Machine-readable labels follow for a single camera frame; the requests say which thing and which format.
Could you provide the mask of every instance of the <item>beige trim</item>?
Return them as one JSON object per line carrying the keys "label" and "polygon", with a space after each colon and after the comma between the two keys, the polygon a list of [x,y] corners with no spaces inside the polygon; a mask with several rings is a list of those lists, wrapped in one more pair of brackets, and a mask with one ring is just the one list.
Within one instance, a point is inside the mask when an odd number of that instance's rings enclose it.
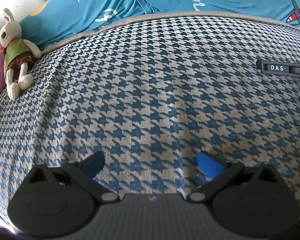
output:
{"label": "beige trim", "polygon": [[78,33],[72,37],[58,41],[58,42],[46,47],[42,51],[42,55],[45,55],[55,49],[61,48],[64,45],[67,45],[74,41],[80,40],[82,38],[89,37],[89,36],[95,35],[97,33],[105,32],[110,29],[121,27],[121,26],[124,26],[127,24],[157,20],[157,19],[167,19],[167,18],[175,18],[175,17],[187,17],[187,16],[214,16],[214,17],[249,20],[249,21],[254,21],[254,22],[262,22],[262,23],[266,23],[266,24],[281,25],[281,26],[288,27],[291,30],[300,31],[299,28],[294,27],[293,25],[286,24],[284,22],[272,20],[269,18],[263,18],[263,17],[252,16],[252,15],[245,15],[245,14],[238,14],[238,13],[232,13],[232,12],[187,11],[187,12],[173,12],[173,13],[153,13],[153,14],[133,16],[133,17],[125,18],[123,20],[119,20],[115,23],[112,23],[112,24],[109,24],[109,25],[103,27],[99,31],[86,31],[86,32]]}

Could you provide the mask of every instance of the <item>stuffed bunny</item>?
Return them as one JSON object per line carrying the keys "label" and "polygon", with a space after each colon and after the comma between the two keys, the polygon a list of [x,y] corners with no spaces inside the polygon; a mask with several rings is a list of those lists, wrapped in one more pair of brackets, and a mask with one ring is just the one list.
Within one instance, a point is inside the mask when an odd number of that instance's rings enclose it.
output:
{"label": "stuffed bunny", "polygon": [[4,49],[4,78],[10,99],[15,100],[21,90],[30,87],[34,81],[28,70],[34,65],[34,59],[41,58],[40,49],[31,41],[21,38],[22,30],[9,11],[3,10],[3,19],[7,22],[0,30],[0,43]]}

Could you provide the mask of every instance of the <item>checkered blanket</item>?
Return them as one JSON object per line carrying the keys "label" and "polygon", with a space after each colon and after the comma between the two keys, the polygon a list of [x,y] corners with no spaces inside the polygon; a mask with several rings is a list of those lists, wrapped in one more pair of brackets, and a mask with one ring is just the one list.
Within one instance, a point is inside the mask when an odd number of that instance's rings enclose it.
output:
{"label": "checkered blanket", "polygon": [[40,59],[35,84],[0,95],[0,216],[33,163],[94,151],[95,178],[126,192],[188,194],[196,154],[272,163],[300,202],[300,82],[257,59],[300,63],[300,30],[223,17],[135,22]]}

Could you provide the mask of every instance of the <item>ribbed gray surface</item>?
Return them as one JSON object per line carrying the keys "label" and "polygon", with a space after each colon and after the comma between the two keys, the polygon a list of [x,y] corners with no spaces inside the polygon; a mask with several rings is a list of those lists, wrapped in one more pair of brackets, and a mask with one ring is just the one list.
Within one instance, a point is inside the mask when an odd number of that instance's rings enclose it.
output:
{"label": "ribbed gray surface", "polygon": [[92,222],[59,240],[240,240],[219,226],[202,204],[181,195],[126,195],[104,205]]}

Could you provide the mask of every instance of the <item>bunny foot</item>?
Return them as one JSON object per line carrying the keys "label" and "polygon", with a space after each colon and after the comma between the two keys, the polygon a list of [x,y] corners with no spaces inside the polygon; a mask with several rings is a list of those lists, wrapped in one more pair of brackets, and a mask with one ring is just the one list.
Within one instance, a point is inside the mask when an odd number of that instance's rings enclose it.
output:
{"label": "bunny foot", "polygon": [[19,78],[18,85],[21,90],[26,90],[28,87],[32,85],[34,78],[31,74],[22,76]]}
{"label": "bunny foot", "polygon": [[16,100],[20,93],[20,87],[17,83],[12,83],[7,87],[8,96],[11,100]]}

